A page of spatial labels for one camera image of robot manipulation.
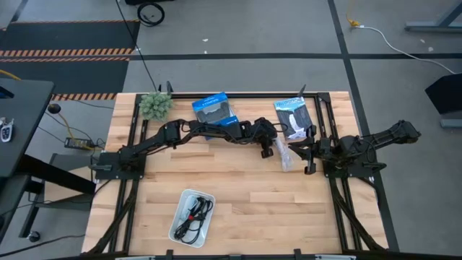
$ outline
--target gray floor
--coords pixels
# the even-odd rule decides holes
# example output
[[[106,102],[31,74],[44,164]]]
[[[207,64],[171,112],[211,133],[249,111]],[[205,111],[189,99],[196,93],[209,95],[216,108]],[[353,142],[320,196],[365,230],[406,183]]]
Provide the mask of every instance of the gray floor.
[[[382,30],[397,48],[411,53],[460,53],[462,35],[407,33],[407,20],[434,20],[456,0],[356,0],[351,17]],[[348,28],[348,1],[335,0],[350,53],[393,53],[376,32]],[[9,20],[19,0],[0,2],[0,27]],[[165,21],[141,27],[139,47],[144,54],[184,53],[339,53],[328,3],[307,1],[176,0],[161,3]],[[127,19],[136,10],[122,4]],[[19,20],[119,20],[113,0],[29,0]],[[461,60],[439,60],[462,72]],[[423,89],[447,74],[439,66],[414,60],[353,60],[354,75],[371,131],[388,128],[399,119],[411,121],[422,132],[413,145],[387,147],[379,160],[400,249],[405,252],[462,255],[461,130],[443,130],[439,115]],[[349,90],[342,60],[235,59],[148,61],[156,83],[171,81],[175,91]],[[130,61],[124,92],[146,92],[152,86],[140,61]],[[112,101],[92,102],[111,105]],[[110,110],[72,101],[61,103],[69,123],[93,139],[105,138]],[[66,137],[65,128],[45,116],[44,129]],[[72,154],[37,130],[27,151],[48,161],[53,152]],[[0,245],[0,252],[30,245],[17,238],[27,209],[20,209]],[[87,212],[41,209],[34,224],[43,240],[82,234]],[[10,259],[49,259],[79,253],[82,240],[63,240]]]

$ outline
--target floor mat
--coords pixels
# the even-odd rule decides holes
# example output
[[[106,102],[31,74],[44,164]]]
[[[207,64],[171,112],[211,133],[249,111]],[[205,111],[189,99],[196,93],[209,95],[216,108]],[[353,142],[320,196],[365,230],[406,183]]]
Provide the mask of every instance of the floor mat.
[[[139,21],[127,21],[137,37]],[[4,32],[0,56],[130,54],[134,42],[123,21],[13,22]]]
[[[136,38],[139,21],[127,25]],[[0,69],[54,82],[55,100],[104,100],[122,92],[128,58],[116,55],[135,46],[123,21],[13,22],[2,32]]]
[[[0,69],[21,79],[54,82],[54,93],[60,94],[55,100],[113,99],[122,92],[127,67],[128,58],[122,57],[0,58]]]

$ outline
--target small potted plant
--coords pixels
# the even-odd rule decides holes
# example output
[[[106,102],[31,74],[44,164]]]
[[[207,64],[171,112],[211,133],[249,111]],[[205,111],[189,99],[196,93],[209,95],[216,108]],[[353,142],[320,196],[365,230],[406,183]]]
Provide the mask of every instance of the small potted plant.
[[[167,93],[152,92],[142,95],[139,107],[144,119],[165,122],[173,100]]]

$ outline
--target black wheel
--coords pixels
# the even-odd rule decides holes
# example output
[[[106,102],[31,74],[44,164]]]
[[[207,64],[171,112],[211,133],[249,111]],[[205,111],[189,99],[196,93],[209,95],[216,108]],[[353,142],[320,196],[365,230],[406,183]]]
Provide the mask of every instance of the black wheel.
[[[156,3],[144,3],[138,7],[138,19],[147,27],[160,24],[165,18],[164,9]]]
[[[37,231],[30,231],[29,235],[27,236],[27,239],[30,242],[35,243],[40,240],[40,233]]]

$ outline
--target blue box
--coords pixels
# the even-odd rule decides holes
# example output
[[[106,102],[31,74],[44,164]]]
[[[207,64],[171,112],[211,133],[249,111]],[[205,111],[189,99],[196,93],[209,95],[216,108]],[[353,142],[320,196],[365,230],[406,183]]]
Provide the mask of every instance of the blue box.
[[[221,92],[193,102],[193,111],[199,122],[228,126],[239,123],[231,109],[226,93]]]

